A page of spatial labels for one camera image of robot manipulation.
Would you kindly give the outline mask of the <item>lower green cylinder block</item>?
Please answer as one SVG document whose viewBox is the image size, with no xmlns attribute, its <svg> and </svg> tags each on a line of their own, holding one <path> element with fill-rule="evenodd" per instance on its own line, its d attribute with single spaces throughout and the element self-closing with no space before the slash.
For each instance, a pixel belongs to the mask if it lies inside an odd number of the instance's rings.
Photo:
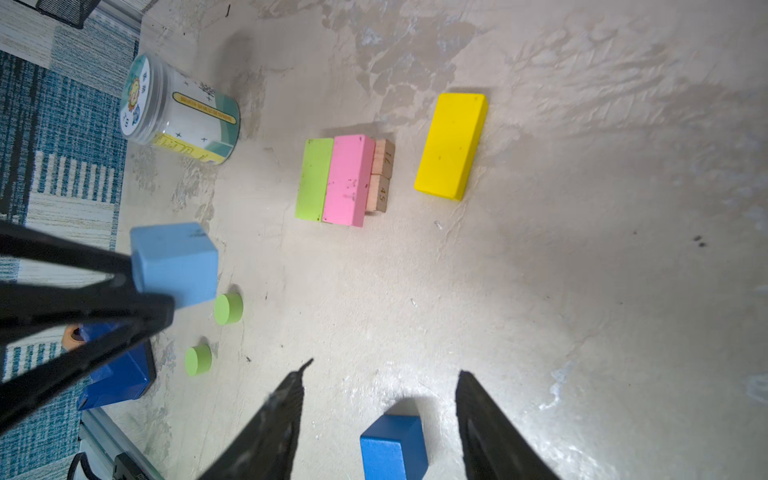
<svg viewBox="0 0 768 480">
<path fill-rule="evenodd" d="M 186 350 L 184 358 L 185 370 L 188 376 L 194 377 L 210 371 L 212 352 L 207 344 L 199 344 Z"/>
</svg>

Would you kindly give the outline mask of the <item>round sunflower label jar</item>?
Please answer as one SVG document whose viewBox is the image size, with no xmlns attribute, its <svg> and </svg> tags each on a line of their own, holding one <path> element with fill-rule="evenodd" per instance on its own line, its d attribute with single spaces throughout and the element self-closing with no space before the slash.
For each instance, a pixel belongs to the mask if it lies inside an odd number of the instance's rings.
<svg viewBox="0 0 768 480">
<path fill-rule="evenodd" d="M 237 144 L 240 109 L 234 98 L 144 53 L 130 66 L 118 123 L 134 143 L 221 164 Z"/>
</svg>

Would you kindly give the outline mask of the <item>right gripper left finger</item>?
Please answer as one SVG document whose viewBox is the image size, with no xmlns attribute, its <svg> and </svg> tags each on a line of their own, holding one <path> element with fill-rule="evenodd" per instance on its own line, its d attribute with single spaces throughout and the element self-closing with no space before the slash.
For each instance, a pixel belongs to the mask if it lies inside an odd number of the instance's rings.
<svg viewBox="0 0 768 480">
<path fill-rule="evenodd" d="M 298 448 L 305 389 L 303 373 L 290 372 L 231 445 L 203 473 L 204 479 L 288 479 Z"/>
</svg>

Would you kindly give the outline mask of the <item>natural wood block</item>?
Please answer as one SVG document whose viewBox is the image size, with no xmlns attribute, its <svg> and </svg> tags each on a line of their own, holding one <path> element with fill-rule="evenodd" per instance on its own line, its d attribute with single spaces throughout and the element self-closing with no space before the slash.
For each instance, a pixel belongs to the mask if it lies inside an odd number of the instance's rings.
<svg viewBox="0 0 768 480">
<path fill-rule="evenodd" d="M 381 174 L 370 177 L 370 186 L 366 204 L 366 212 L 370 214 L 385 213 L 388 205 L 390 180 Z"/>
<path fill-rule="evenodd" d="M 386 139 L 377 139 L 371 174 L 390 179 L 393 172 L 394 154 L 395 145 L 392 142 Z"/>
</svg>

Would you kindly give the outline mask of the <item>blue box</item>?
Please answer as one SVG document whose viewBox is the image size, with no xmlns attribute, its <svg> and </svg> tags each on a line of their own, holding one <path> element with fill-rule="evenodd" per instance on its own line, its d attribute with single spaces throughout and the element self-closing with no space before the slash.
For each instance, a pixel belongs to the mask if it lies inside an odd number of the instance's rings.
<svg viewBox="0 0 768 480">
<path fill-rule="evenodd" d="M 145 340 L 89 377 L 79 398 L 79 411 L 139 399 L 156 379 L 151 342 Z"/>
</svg>

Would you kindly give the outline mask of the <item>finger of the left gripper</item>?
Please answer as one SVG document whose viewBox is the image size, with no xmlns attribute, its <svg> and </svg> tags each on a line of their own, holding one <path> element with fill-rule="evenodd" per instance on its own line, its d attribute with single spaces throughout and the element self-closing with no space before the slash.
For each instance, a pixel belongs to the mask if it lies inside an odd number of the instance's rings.
<svg viewBox="0 0 768 480">
<path fill-rule="evenodd" d="M 1 222 L 1 254 L 26 260 L 132 277 L 131 257 Z"/>
<path fill-rule="evenodd" d="M 80 288 L 3 282 L 1 344 L 54 327 L 73 327 L 73 348 L 1 383 L 1 432 L 6 433 L 96 369 L 172 324 L 174 299 L 140 293 L 107 280 Z"/>
</svg>

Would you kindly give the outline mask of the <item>yellow wood block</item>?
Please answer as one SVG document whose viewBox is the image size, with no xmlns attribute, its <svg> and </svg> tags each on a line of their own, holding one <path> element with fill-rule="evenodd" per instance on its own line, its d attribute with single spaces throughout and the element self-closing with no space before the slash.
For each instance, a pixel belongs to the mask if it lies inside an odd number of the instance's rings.
<svg viewBox="0 0 768 480">
<path fill-rule="evenodd" d="M 463 199 L 487 111 L 483 94 L 439 95 L 415 190 L 455 201 Z"/>
</svg>

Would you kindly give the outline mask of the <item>light green rectangular block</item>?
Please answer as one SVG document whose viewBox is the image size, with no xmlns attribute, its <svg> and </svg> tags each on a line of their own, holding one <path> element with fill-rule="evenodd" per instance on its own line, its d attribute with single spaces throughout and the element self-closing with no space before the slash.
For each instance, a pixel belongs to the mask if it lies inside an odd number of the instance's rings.
<svg viewBox="0 0 768 480">
<path fill-rule="evenodd" d="M 305 143 L 295 217 L 322 220 L 334 139 L 309 139 Z"/>
</svg>

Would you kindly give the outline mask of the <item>light blue cube block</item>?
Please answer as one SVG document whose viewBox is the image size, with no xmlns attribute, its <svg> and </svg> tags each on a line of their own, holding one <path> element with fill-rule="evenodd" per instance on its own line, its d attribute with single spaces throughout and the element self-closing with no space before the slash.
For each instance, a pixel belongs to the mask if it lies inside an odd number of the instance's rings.
<svg viewBox="0 0 768 480">
<path fill-rule="evenodd" d="M 200 224 L 134 227 L 130 246 L 139 292 L 168 295 L 177 309 L 216 297 L 218 250 Z"/>
</svg>

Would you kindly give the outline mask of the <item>upper green cylinder block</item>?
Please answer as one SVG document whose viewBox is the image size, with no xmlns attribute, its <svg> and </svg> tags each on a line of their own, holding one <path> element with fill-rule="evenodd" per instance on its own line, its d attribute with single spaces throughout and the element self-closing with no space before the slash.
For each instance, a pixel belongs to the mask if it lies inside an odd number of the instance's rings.
<svg viewBox="0 0 768 480">
<path fill-rule="evenodd" d="M 218 325 L 230 325 L 242 319 L 243 299 L 238 293 L 219 295 L 214 301 L 214 318 Z"/>
</svg>

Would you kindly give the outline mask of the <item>dark blue cube block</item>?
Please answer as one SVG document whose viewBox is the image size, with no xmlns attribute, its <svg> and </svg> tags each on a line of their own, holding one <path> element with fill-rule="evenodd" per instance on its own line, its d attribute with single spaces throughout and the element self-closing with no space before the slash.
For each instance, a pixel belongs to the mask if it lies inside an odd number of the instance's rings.
<svg viewBox="0 0 768 480">
<path fill-rule="evenodd" d="M 418 416 L 382 415 L 360 436 L 366 480 L 421 480 L 428 456 Z"/>
</svg>

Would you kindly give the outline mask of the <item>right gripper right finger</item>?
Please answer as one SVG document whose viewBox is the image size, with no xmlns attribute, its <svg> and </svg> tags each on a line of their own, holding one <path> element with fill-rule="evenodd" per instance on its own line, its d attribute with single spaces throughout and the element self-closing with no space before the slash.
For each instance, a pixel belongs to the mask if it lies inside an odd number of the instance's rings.
<svg viewBox="0 0 768 480">
<path fill-rule="evenodd" d="M 460 372 L 455 401 L 465 472 L 469 479 L 557 477 L 471 372 Z"/>
</svg>

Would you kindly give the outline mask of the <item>green cylinder block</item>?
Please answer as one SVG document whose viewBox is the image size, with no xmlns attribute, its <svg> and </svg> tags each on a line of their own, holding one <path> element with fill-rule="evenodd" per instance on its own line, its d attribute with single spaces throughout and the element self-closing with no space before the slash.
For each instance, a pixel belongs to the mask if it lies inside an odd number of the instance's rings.
<svg viewBox="0 0 768 480">
<path fill-rule="evenodd" d="M 199 344 L 186 350 L 184 358 L 185 370 L 188 376 L 194 377 L 210 371 L 212 352 L 207 344 Z"/>
<path fill-rule="evenodd" d="M 242 319 L 243 299 L 238 293 L 219 295 L 214 301 L 214 318 L 218 325 L 230 325 Z"/>
</svg>

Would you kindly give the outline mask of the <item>pink rectangular block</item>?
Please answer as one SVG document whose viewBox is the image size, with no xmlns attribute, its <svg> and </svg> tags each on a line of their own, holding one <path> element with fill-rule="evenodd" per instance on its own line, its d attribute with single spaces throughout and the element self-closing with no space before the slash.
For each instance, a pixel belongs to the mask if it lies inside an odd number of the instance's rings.
<svg viewBox="0 0 768 480">
<path fill-rule="evenodd" d="M 336 225 L 364 223 L 375 142 L 366 135 L 334 138 L 322 219 Z"/>
</svg>

